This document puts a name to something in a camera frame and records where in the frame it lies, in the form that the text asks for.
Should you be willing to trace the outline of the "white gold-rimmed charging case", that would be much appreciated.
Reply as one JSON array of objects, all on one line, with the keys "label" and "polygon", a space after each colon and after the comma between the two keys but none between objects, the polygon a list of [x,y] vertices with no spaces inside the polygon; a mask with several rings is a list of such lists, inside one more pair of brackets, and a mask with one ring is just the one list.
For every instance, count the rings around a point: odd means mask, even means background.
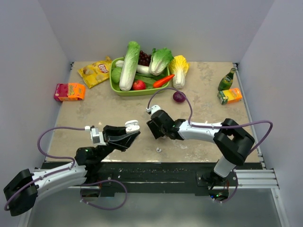
[{"label": "white gold-rimmed charging case", "polygon": [[137,120],[130,120],[125,123],[126,133],[140,131],[139,122]]}]

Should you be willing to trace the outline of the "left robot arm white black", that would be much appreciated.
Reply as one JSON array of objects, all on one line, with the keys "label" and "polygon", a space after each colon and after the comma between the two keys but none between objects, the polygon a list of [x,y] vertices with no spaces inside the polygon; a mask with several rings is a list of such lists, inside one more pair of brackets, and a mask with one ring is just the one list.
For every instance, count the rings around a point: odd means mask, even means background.
[{"label": "left robot arm white black", "polygon": [[5,211],[11,216],[18,216],[29,211],[36,201],[49,194],[75,185],[94,185],[98,181],[93,168],[114,150],[126,151],[140,134],[140,127],[134,121],[123,127],[105,126],[102,132],[94,126],[85,126],[90,133],[93,147],[79,148],[75,157],[62,166],[30,172],[20,171],[3,189],[6,203]]}]

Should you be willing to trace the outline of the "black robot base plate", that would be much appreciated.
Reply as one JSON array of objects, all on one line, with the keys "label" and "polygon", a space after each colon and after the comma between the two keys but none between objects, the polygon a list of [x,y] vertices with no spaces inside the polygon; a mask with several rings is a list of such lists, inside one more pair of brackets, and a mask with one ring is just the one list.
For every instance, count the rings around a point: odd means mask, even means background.
[{"label": "black robot base plate", "polygon": [[87,198],[113,197],[115,193],[184,193],[220,200],[236,186],[236,174],[226,178],[213,173],[214,163],[102,162],[87,183],[102,183],[81,189]]}]

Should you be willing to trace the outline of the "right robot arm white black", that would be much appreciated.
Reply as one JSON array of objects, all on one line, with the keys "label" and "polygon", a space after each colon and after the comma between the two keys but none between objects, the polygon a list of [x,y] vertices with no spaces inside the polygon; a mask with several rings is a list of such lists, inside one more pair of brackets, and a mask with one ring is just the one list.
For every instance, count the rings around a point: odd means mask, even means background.
[{"label": "right robot arm white black", "polygon": [[155,139],[169,137],[172,140],[201,140],[217,145],[222,157],[211,173],[211,181],[217,186],[228,180],[236,166],[244,164],[255,139],[234,120],[226,118],[219,123],[190,123],[185,119],[173,120],[158,106],[146,110],[151,115],[147,122]]}]

